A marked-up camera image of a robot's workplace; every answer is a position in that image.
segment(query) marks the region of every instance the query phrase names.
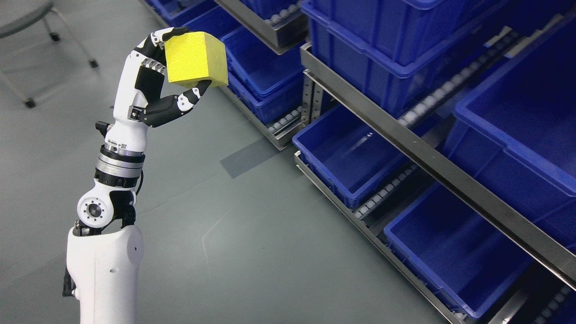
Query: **shelf rack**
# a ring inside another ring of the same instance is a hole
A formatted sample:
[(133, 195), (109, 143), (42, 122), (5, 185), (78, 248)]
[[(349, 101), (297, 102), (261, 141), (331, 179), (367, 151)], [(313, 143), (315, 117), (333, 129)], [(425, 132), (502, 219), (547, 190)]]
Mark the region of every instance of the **shelf rack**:
[(302, 64), (315, 85), (362, 119), (414, 163), (483, 216), (494, 227), (576, 290), (576, 256), (401, 125), (337, 73), (301, 47)]
[(271, 25), (240, 0), (215, 1), (278, 55), (302, 43), (308, 34), (308, 18), (300, 10)]

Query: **stacked blue bins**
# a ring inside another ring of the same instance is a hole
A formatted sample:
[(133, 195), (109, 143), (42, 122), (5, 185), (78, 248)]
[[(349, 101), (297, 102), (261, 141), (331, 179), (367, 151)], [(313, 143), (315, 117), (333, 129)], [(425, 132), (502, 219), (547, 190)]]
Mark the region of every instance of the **stacked blue bins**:
[(501, 30), (508, 2), (316, 0), (302, 11), (314, 56), (397, 118)]
[(576, 252), (576, 18), (536, 39), (455, 110), (444, 152)]
[(450, 310), (480, 318), (531, 257), (439, 183), (384, 228), (392, 251)]
[[(439, 118), (415, 129), (430, 130)], [(326, 112), (293, 137), (300, 158), (350, 209), (371, 196), (408, 159), (344, 106)]]
[(216, 7), (213, 0), (189, 1), (189, 6), (183, 6), (179, 0), (146, 0), (166, 23), (172, 27), (180, 27), (192, 19)]
[(216, 6), (183, 26), (188, 27), (190, 31), (203, 31), (222, 39), (240, 27), (240, 23), (222, 7)]
[(243, 4), (262, 19), (270, 19), (273, 15), (287, 10), (290, 5), (295, 5), (297, 2), (298, 0), (242, 0)]
[(230, 89), (264, 124), (302, 103), (304, 67), (296, 46), (277, 55), (244, 27), (222, 38)]

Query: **metal frame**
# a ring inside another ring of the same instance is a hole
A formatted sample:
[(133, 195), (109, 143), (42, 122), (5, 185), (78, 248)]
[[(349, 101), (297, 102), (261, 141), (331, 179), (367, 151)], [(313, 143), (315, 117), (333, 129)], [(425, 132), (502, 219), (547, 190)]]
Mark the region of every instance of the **metal frame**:
[(308, 34), (308, 18), (300, 10), (270, 25), (240, 0), (215, 1), (278, 55), (301, 43)]
[(301, 129), (300, 117), (296, 117), (290, 121), (285, 127), (279, 131), (272, 133), (266, 125), (250, 111), (248, 107), (236, 96), (228, 87), (221, 86), (220, 90), (240, 109), (240, 111), (268, 138), (268, 140), (278, 149), (284, 150), (291, 144), (292, 137), (296, 135)]
[(309, 77), (494, 227), (576, 290), (576, 256), (301, 47)]

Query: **metal shelf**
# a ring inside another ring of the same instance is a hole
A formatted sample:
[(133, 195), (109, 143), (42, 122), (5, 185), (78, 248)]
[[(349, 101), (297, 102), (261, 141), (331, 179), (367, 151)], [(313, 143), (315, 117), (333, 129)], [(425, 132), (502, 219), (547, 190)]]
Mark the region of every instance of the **metal shelf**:
[[(499, 309), (494, 313), (491, 318), (482, 321), (467, 318), (464, 314), (459, 314), (450, 311), (422, 282), (416, 275), (410, 271), (406, 265), (384, 244), (379, 238), (384, 226), (399, 215), (412, 201), (416, 200), (420, 194), (426, 190), (432, 183), (430, 176), (422, 170), (415, 171), (414, 180), (410, 184), (406, 184), (406, 188), (400, 189), (397, 197), (401, 196), (398, 201), (393, 202), (393, 208), (384, 208), (385, 212), (380, 215), (379, 221), (375, 222), (372, 226), (367, 226), (362, 220), (354, 215), (338, 197), (318, 178), (314, 172), (300, 159), (300, 151), (294, 154), (296, 166), (306, 177), (342, 212), (343, 215), (376, 247), (376, 249), (416, 288), (437, 310), (442, 314), (446, 320), (452, 324), (481, 324), (489, 323), (496, 324), (498, 319), (512, 318), (514, 314), (525, 303), (527, 296), (525, 289), (520, 287), (510, 291), (509, 298), (501, 302)], [(380, 210), (376, 209), (373, 213), (378, 213)]]
[(240, 0), (215, 1), (278, 55), (301, 43), (308, 34), (308, 18), (300, 10), (270, 25)]
[(301, 47), (308, 76), (493, 226), (576, 290), (576, 256)]
[(300, 117), (295, 117), (290, 123), (278, 131), (271, 132), (268, 127), (250, 111), (248, 107), (236, 96), (228, 87), (221, 86), (220, 90), (240, 109), (240, 111), (268, 138), (268, 140), (278, 149), (283, 150), (291, 144), (292, 137), (301, 129)]

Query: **gray floor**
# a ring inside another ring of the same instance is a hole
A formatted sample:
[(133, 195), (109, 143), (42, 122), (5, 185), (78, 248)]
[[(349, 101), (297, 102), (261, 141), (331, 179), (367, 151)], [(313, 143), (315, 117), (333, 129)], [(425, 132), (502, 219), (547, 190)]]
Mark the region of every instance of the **gray floor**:
[[(0, 67), (39, 105), (0, 84), (3, 324), (78, 322), (77, 301), (60, 293), (66, 234), (102, 143), (94, 122), (112, 122), (124, 58), (159, 28), (137, 0), (56, 4), (101, 66), (57, 23), (59, 44), (41, 24), (0, 40)], [(266, 146), (256, 154), (272, 157), (230, 176), (221, 160), (262, 138), (218, 89), (149, 131), (139, 323), (444, 322), (296, 169), (294, 148)]]

